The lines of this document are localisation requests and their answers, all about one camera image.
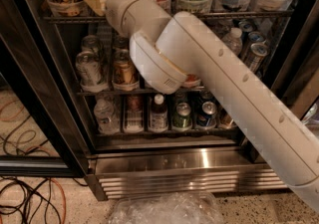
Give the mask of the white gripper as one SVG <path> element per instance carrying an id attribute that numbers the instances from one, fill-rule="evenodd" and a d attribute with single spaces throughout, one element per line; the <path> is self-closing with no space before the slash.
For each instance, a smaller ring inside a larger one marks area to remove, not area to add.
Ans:
<path id="1" fill-rule="evenodd" d="M 106 14 L 109 24 L 128 38 L 138 31 L 144 32 L 149 38 L 157 38 L 171 19 L 171 15 L 157 0 L 84 1 L 98 16 Z"/>

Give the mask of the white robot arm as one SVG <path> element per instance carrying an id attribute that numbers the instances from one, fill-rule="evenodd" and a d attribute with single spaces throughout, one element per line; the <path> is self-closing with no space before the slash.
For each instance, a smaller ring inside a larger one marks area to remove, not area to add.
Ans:
<path id="1" fill-rule="evenodd" d="M 157 0 L 84 0 L 130 41 L 148 84 L 176 92 L 198 76 L 279 178 L 319 212 L 319 139 L 196 16 Z"/>

